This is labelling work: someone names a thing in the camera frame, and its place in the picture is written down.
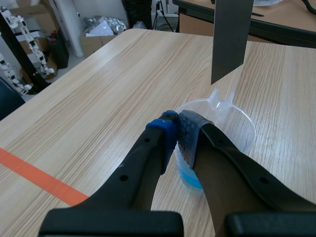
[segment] desk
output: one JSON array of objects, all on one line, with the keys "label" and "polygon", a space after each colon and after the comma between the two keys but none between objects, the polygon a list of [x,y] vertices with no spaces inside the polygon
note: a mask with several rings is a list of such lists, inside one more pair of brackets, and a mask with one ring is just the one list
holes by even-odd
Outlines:
[{"label": "desk", "polygon": [[[309,2],[316,8],[316,0]],[[181,33],[213,36],[215,5],[211,0],[173,0],[173,3],[179,6]],[[301,0],[254,6],[252,12],[264,16],[251,17],[248,40],[316,48],[316,16],[308,12]]]},{"label": "desk", "polygon": [[[218,87],[236,91],[257,127],[249,155],[316,202],[315,49],[248,42],[245,64],[212,86],[211,60],[211,37],[128,30],[2,120],[0,148],[90,196],[148,122]],[[67,206],[3,165],[0,203],[2,237],[36,236],[48,210]],[[180,212],[187,237],[214,236],[204,194],[183,184],[174,156],[152,207]]]}]

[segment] crumpled foil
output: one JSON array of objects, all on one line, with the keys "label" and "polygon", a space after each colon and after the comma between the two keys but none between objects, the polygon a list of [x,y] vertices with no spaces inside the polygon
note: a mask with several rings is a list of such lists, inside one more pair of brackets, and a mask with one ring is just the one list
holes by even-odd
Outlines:
[{"label": "crumpled foil", "polygon": [[88,32],[101,24],[103,21],[106,21],[109,26],[111,27],[114,35],[118,35],[124,32],[127,27],[125,21],[122,19],[114,18],[114,17],[107,17],[107,16],[86,16],[83,18],[84,24],[88,28]]}]

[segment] black bag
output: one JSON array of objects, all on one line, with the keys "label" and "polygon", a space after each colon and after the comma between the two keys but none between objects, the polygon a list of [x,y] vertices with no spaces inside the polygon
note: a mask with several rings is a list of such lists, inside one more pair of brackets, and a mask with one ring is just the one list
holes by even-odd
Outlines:
[{"label": "black bag", "polygon": [[130,28],[132,28],[137,21],[142,21],[147,29],[153,29],[151,0],[122,0],[122,3]]}]

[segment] orange tape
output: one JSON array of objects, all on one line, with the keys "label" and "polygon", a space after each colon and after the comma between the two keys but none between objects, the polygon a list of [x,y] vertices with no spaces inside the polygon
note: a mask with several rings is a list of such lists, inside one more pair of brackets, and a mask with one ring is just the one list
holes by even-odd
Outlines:
[{"label": "orange tape", "polygon": [[11,169],[18,175],[21,175],[70,206],[79,204],[88,198],[87,195],[59,181],[44,171],[37,169],[2,148],[0,148],[0,164],[3,164],[5,167]]}]

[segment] black pole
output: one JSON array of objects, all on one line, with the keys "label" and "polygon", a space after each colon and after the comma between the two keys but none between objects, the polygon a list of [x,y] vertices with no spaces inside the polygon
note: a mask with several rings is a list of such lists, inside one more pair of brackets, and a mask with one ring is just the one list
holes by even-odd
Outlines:
[{"label": "black pole", "polygon": [[2,14],[0,14],[0,32],[5,43],[8,45],[16,59],[19,61],[21,67],[32,81],[34,85],[34,90],[32,91],[38,93],[48,87],[49,83],[47,83],[35,69],[34,65],[31,63],[28,55],[25,53],[24,49],[20,45]]}]

